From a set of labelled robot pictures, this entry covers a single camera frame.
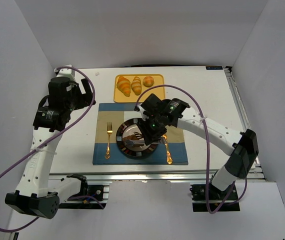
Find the brown chocolate croissant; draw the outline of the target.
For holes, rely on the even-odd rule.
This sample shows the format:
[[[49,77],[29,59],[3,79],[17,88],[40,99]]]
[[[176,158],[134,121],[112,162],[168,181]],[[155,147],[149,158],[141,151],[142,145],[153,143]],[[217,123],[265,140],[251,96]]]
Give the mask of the brown chocolate croissant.
[[[128,147],[140,147],[145,144],[144,138],[140,134],[128,135],[122,141]]]

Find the small striped croissant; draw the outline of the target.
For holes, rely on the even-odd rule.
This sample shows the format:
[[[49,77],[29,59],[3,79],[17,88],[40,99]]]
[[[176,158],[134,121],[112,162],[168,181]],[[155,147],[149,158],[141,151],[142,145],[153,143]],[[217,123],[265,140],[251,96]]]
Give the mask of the small striped croissant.
[[[142,83],[141,79],[138,76],[135,76],[131,82],[131,89],[135,95],[139,96],[142,92]]]

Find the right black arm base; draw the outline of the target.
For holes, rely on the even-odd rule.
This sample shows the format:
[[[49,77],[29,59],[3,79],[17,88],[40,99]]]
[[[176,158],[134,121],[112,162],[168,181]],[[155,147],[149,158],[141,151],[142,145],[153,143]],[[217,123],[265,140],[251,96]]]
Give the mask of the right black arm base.
[[[225,196],[228,193],[229,188],[227,188],[225,191],[219,191],[215,192],[213,191],[213,188],[209,187],[209,206],[210,210],[214,211],[219,204],[222,202],[222,200],[225,198]],[[204,213],[207,212],[207,204],[206,204],[206,185],[205,184],[192,184],[189,188],[191,199],[192,199],[192,210],[194,213]],[[238,192],[236,187],[234,186],[232,189],[232,192],[222,205],[222,207],[218,210],[219,212],[239,212],[240,204],[238,202],[233,203],[234,201],[238,200]]]

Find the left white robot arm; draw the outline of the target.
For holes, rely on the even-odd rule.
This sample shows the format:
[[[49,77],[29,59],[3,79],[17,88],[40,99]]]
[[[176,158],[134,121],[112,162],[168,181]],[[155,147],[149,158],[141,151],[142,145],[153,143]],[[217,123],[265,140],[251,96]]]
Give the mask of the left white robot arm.
[[[31,156],[13,193],[7,193],[5,203],[15,211],[52,219],[60,204],[70,197],[88,194],[87,178],[70,174],[50,188],[49,175],[62,132],[75,110],[96,102],[86,78],[77,83],[73,73],[59,73],[48,83],[48,95],[43,97],[33,121]]]

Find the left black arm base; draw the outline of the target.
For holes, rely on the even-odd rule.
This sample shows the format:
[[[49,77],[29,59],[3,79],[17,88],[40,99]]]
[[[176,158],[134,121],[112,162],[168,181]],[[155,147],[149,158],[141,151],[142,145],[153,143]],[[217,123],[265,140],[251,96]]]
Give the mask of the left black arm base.
[[[102,210],[109,198],[108,185],[89,185],[85,196],[72,196],[59,205],[60,209],[70,210]]]

